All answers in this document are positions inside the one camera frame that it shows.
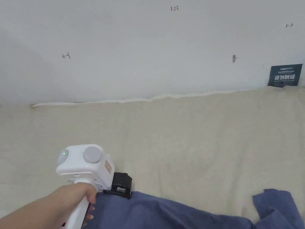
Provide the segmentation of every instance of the device handle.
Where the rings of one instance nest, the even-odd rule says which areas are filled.
[[[76,180],[74,183],[89,183],[94,184],[91,180]],[[85,196],[81,202],[76,206],[76,208],[73,210],[71,215],[69,216],[68,220],[66,221],[65,225],[61,227],[62,229],[81,229],[84,218],[87,213],[87,209],[89,206],[89,201],[87,199],[87,196]]]

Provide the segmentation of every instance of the red handwritten marking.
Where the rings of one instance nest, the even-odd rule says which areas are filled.
[[[172,6],[170,7],[170,10],[171,10],[171,11],[176,11],[176,9],[178,10],[178,6],[174,6],[174,10],[173,10],[173,7],[172,7]]]
[[[66,58],[66,56],[68,56],[68,57],[71,59],[71,57],[70,57],[70,55],[69,55],[69,52],[68,52],[68,55],[65,55],[65,56],[64,56],[64,54],[63,54],[63,58]]]

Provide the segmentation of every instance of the black sign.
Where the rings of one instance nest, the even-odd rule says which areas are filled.
[[[272,66],[268,86],[297,86],[303,64]]]

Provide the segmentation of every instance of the blue fabric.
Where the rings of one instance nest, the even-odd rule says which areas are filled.
[[[261,218],[255,225],[244,217],[215,215],[141,192],[133,192],[129,200],[100,193],[92,212],[94,219],[88,221],[86,228],[304,229],[289,192],[265,189],[253,196],[253,203]]]

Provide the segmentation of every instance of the handheld device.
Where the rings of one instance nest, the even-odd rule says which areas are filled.
[[[63,149],[57,160],[56,173],[71,184],[84,182],[93,185],[97,192],[131,197],[131,177],[127,173],[116,173],[110,155],[95,144],[68,146]],[[73,210],[64,229],[80,229],[89,201],[87,197]]]

